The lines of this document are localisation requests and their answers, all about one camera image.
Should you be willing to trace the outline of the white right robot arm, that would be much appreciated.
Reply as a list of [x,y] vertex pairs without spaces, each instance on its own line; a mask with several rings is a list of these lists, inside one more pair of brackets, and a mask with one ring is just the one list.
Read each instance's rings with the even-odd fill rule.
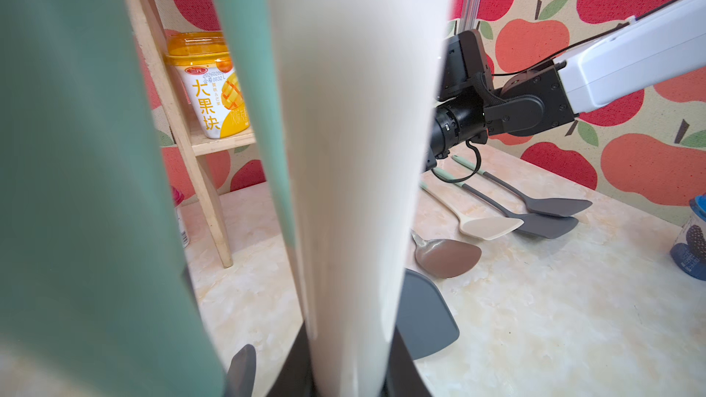
[[426,169],[458,144],[529,137],[599,110],[632,92],[705,66],[705,0],[673,0],[581,40],[518,73],[501,88],[480,33],[449,38]]

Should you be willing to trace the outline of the steel spoon dark wooden handle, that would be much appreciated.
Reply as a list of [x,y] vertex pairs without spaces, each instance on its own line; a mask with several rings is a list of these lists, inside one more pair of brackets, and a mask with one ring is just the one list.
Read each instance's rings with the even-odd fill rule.
[[416,245],[415,260],[430,275],[439,279],[456,278],[473,269],[481,259],[482,249],[452,239],[425,240],[410,231]]

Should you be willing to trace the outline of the grey turner green handle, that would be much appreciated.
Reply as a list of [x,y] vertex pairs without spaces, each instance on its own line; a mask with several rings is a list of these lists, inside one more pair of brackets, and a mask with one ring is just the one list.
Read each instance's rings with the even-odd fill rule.
[[487,197],[487,195],[479,190],[468,186],[465,182],[456,182],[455,178],[443,169],[433,168],[431,172],[438,179],[447,183],[455,184],[461,189],[473,194],[477,198],[480,198],[487,204],[499,210],[507,218],[523,220],[523,224],[517,229],[517,232],[525,233],[526,235],[536,235],[546,239],[555,239],[571,232],[579,224],[579,220],[574,217],[557,218],[541,215],[539,213],[514,213],[513,211],[506,209],[495,200]]

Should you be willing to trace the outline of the grey slotted spatula green handle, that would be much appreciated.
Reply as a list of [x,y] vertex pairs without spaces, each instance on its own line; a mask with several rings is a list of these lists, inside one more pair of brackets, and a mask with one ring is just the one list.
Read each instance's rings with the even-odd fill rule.
[[463,167],[471,170],[478,170],[479,174],[484,178],[493,181],[496,185],[500,185],[500,187],[503,187],[518,196],[525,203],[525,206],[529,212],[559,218],[568,218],[587,210],[593,205],[593,202],[590,200],[578,200],[577,198],[531,198],[497,176],[494,176],[487,171],[480,170],[476,167],[476,165],[473,165],[470,161],[461,156],[453,155],[452,159]]

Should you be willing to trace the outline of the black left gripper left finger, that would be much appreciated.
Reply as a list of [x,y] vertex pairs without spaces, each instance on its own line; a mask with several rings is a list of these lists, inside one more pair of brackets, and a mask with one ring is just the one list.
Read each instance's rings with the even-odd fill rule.
[[314,396],[314,377],[311,354],[303,323],[281,371],[267,394],[268,397]]

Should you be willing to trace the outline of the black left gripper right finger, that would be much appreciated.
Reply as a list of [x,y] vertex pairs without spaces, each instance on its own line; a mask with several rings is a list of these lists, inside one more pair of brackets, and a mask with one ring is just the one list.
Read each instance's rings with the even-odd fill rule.
[[393,343],[382,395],[387,397],[432,397],[397,328],[393,333]]

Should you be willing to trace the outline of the cream spoon green handle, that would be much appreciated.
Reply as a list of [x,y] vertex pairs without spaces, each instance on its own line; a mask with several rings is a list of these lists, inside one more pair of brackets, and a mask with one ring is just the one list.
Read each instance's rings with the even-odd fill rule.
[[436,189],[432,189],[426,183],[421,182],[420,187],[457,217],[459,231],[463,235],[492,241],[520,229],[524,224],[523,220],[512,218],[472,218],[454,207],[449,200],[443,198]]

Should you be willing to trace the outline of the cream scraper green handle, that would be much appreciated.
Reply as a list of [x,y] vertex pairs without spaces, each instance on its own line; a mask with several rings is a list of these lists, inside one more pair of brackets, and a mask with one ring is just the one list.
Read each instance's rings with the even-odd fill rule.
[[200,318],[124,0],[1,0],[1,340],[106,396],[248,396]]

